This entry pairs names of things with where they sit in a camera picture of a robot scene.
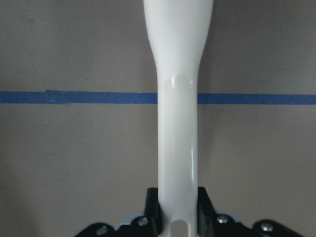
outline black mount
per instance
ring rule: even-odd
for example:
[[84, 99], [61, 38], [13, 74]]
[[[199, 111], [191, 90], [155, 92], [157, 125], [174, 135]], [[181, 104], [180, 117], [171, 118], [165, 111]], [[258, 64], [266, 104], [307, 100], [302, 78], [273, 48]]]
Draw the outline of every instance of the black mount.
[[[216, 213], [204, 187], [198, 188], [198, 234], [201, 237], [303, 237], [284, 225], [272, 221], [256, 222], [252, 229], [231, 216]], [[158, 189], [148, 188], [143, 216], [136, 217], [118, 230], [105, 223], [95, 223], [75, 237], [158, 237], [162, 231]]]

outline blue painter's tape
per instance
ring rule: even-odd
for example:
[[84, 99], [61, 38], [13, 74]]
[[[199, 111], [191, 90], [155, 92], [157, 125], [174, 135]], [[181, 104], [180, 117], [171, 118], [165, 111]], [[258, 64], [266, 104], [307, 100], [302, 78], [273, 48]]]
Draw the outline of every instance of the blue painter's tape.
[[45, 92], [0, 92], [2, 104], [47, 104]]
[[[199, 104], [244, 104], [244, 105], [316, 105], [316, 95], [282, 94], [199, 94]], [[156, 104], [156, 93], [125, 92], [0, 92], [2, 104]]]
[[97, 103], [97, 104], [156, 104], [155, 93], [119, 93], [119, 92], [79, 92], [46, 91], [51, 104]]
[[199, 104], [316, 105], [316, 95], [199, 94]]

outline metal screw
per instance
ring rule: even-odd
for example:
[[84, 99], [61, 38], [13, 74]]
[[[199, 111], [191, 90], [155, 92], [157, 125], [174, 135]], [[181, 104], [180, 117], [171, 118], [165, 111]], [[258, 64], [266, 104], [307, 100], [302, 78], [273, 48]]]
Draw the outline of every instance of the metal screw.
[[145, 226], [148, 224], [148, 219], [146, 217], [142, 217], [138, 220], [137, 224], [139, 226]]
[[261, 229], [265, 232], [271, 232], [273, 230], [273, 226], [268, 222], [261, 223]]
[[228, 217], [226, 215], [219, 215], [217, 221], [218, 223], [226, 224], [228, 222]]
[[108, 231], [106, 226], [102, 226], [101, 228], [97, 229], [96, 234], [97, 236], [104, 235]]

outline glossy white tube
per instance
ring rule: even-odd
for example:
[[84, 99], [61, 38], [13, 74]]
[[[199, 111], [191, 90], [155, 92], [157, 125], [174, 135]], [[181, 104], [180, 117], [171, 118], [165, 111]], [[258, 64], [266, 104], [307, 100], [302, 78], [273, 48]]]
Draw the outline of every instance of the glossy white tube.
[[158, 198], [163, 233], [172, 222], [197, 234], [198, 69], [213, 0], [144, 0], [158, 80]]

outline beige wall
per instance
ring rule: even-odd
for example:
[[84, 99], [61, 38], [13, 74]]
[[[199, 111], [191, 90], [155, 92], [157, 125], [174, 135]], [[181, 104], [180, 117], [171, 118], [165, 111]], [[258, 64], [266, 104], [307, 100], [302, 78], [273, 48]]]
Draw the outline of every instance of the beige wall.
[[[316, 94], [316, 1], [217, 0], [202, 93]], [[0, 0], [0, 91], [156, 92], [140, 0]], [[1, 104], [0, 236], [119, 225], [157, 185], [156, 105]], [[199, 105], [217, 209], [315, 235], [316, 106]]]

